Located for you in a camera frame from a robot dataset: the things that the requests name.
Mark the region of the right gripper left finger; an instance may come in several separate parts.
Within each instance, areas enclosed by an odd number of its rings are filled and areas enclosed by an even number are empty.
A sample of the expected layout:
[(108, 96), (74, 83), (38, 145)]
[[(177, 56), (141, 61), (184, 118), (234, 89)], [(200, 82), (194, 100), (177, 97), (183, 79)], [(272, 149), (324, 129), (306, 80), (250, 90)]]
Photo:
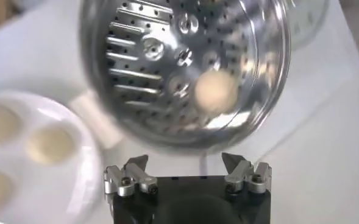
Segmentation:
[(158, 179), (145, 172), (149, 157), (141, 155), (130, 158), (120, 169), (108, 166), (104, 170), (104, 194), (130, 197), (136, 189), (145, 194), (154, 195), (158, 192)]

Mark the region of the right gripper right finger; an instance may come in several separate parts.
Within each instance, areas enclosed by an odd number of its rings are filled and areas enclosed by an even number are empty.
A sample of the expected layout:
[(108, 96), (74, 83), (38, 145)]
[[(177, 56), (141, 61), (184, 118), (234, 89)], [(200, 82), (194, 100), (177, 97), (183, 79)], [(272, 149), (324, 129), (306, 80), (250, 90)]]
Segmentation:
[(268, 163), (260, 162), (255, 168), (241, 155), (222, 153), (221, 157), (228, 172), (224, 177), (228, 193), (240, 192), (245, 187), (254, 194), (271, 192), (272, 168)]

